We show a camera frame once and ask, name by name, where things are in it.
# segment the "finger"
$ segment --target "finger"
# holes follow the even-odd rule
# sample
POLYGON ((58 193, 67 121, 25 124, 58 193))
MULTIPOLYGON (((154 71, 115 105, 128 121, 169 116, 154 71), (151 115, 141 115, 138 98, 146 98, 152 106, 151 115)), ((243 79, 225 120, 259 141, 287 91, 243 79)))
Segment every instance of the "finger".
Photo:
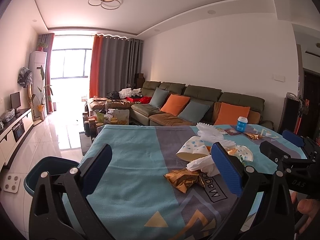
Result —
POLYGON ((314 218, 320 208, 320 202, 315 199, 302 199, 298 204, 298 211, 314 218))
POLYGON ((306 230, 306 228, 310 225, 312 221, 312 218, 308 218, 308 220, 306 221, 306 223, 299 229, 299 233, 302 234, 304 230, 306 230))
POLYGON ((296 191, 291 193, 291 201, 292 201, 292 203, 295 203, 295 201, 297 200, 297 194, 298 193, 296 191))

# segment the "plastic basin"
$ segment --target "plastic basin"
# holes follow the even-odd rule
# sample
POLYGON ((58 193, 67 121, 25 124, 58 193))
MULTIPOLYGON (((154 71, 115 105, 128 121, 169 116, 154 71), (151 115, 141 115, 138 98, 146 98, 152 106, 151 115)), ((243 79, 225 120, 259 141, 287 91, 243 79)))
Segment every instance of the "plastic basin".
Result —
POLYGON ((47 171, 50 175, 59 175, 66 173, 70 168, 77 167, 78 165, 78 162, 68 159, 55 156, 45 157, 28 173, 23 182, 24 188, 31 196, 33 196, 39 176, 42 172, 47 171))

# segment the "recessed ceiling light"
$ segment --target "recessed ceiling light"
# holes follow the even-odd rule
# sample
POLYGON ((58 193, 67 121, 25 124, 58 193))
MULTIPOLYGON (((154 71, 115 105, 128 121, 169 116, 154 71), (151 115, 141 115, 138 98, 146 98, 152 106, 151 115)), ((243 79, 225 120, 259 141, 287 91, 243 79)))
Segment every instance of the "recessed ceiling light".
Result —
POLYGON ((208 14, 215 14, 216 11, 214 11, 214 10, 209 10, 209 11, 207 11, 207 13, 208 13, 208 14))

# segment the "wall socket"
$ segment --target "wall socket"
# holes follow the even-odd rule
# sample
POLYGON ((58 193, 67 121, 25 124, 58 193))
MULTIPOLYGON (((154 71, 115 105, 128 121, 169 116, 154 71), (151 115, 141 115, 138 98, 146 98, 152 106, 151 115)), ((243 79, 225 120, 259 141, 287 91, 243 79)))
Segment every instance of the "wall socket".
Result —
POLYGON ((273 74, 272 78, 276 81, 285 82, 285 76, 273 74))

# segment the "tiled floor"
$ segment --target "tiled floor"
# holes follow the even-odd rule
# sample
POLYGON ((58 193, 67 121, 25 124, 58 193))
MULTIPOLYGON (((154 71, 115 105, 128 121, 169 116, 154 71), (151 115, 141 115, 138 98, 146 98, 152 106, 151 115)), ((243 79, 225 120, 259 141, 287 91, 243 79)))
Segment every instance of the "tiled floor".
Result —
POLYGON ((83 131, 82 116, 67 117, 64 111, 54 112, 35 126, 10 170, 0 173, 0 187, 7 173, 21 176, 17 193, 0 192, 0 202, 16 228, 28 239, 29 213, 32 197, 25 191, 23 180, 35 164, 46 156, 57 156, 80 162, 82 159, 79 132, 83 131))

